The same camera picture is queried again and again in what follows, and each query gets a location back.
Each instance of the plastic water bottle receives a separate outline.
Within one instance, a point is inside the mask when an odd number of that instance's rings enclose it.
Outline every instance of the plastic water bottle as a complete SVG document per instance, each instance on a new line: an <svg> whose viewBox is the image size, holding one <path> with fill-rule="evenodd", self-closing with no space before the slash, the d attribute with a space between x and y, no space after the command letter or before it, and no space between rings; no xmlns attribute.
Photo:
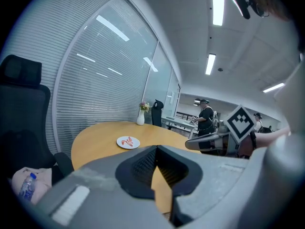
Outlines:
<svg viewBox="0 0 305 229"><path fill-rule="evenodd" d="M19 196L30 201L35 191L35 185L36 185L36 176L34 173L31 173L27 178L25 178L21 186Z"/></svg>

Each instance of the round wooden table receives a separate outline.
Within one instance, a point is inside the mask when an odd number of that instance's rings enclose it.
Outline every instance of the round wooden table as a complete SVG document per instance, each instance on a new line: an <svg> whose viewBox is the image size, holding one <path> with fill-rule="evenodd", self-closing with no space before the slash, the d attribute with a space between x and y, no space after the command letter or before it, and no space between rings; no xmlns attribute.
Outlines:
<svg viewBox="0 0 305 229"><path fill-rule="evenodd" d="M128 152L129 150L116 144L116 140L120 136L133 136L139 139L141 142L139 148L151 145L168 145L199 153L199 151L189 150L185 147L184 143L188 140L186 137L158 126L137 125L134 122L103 122L84 129L75 138L71 150L74 169L76 170L98 158ZM152 181L158 209L162 213L169 212L172 204L172 190L158 168L153 174Z"/></svg>

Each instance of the man in black shirt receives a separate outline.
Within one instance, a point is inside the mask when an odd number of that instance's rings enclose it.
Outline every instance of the man in black shirt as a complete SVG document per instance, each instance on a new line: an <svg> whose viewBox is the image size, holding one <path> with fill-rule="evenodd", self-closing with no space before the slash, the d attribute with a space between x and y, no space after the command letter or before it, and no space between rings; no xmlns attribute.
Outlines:
<svg viewBox="0 0 305 229"><path fill-rule="evenodd" d="M201 112L198 118L193 119L194 122L198 121L198 136L203 136L214 132L213 126L213 109L209 106L209 101L202 99L200 101ZM210 142L199 143L200 149L210 149Z"/></svg>

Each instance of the black chair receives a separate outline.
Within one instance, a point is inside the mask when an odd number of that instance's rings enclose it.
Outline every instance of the black chair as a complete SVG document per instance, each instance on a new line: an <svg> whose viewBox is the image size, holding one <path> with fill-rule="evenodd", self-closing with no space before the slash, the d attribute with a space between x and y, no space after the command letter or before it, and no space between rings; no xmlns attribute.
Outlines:
<svg viewBox="0 0 305 229"><path fill-rule="evenodd" d="M23 168L52 168L55 184L73 171L64 153L52 155L45 124L50 90L41 82L40 62L7 56L0 65L0 148L7 178Z"/></svg>
<svg viewBox="0 0 305 229"><path fill-rule="evenodd" d="M152 124L162 127L161 115L164 104L156 99L152 106Z"/></svg>

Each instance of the white vase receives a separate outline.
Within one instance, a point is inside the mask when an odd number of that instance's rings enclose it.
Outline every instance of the white vase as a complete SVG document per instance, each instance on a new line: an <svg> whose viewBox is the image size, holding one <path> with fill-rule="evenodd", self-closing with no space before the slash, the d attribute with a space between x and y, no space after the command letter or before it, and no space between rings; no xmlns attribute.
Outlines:
<svg viewBox="0 0 305 229"><path fill-rule="evenodd" d="M140 113L139 113L139 116L137 118L137 124L138 125L144 125L144 110L140 109Z"/></svg>

